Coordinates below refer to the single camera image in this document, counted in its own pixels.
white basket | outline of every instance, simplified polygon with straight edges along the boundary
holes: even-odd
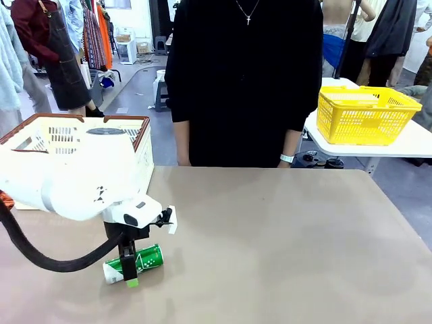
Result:
[[[68,155],[76,151],[82,135],[92,128],[119,128],[129,135],[138,162],[141,190],[146,192],[155,167],[148,117],[85,118],[78,115],[36,114],[0,139],[0,144],[11,150]],[[34,209],[19,202],[16,202],[16,208]]]

plastic basket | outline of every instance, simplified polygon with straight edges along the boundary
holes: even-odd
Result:
[[[317,124],[330,144],[390,145],[421,107],[390,88],[324,86]]]
[[[138,162],[141,190],[149,188],[153,152],[148,117],[106,116],[85,118],[80,115],[36,114],[0,139],[0,144],[17,151],[40,151],[68,155],[76,151],[82,135],[92,128],[119,128],[130,137]],[[32,209],[16,204],[17,209]]]

black shirt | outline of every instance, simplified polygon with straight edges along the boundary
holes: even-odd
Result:
[[[276,167],[287,130],[317,108],[318,0],[183,0],[165,81],[173,122],[190,121],[196,166]]]

wristwatch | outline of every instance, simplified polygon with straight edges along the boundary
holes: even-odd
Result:
[[[281,161],[287,162],[289,164],[292,164],[292,161],[294,160],[294,157],[289,157],[287,155],[281,154]]]

striped garment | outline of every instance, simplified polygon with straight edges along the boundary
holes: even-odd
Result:
[[[103,49],[101,29],[97,23],[95,14],[87,8],[84,0],[81,0],[84,10],[84,52],[90,69],[100,70],[107,64]]]

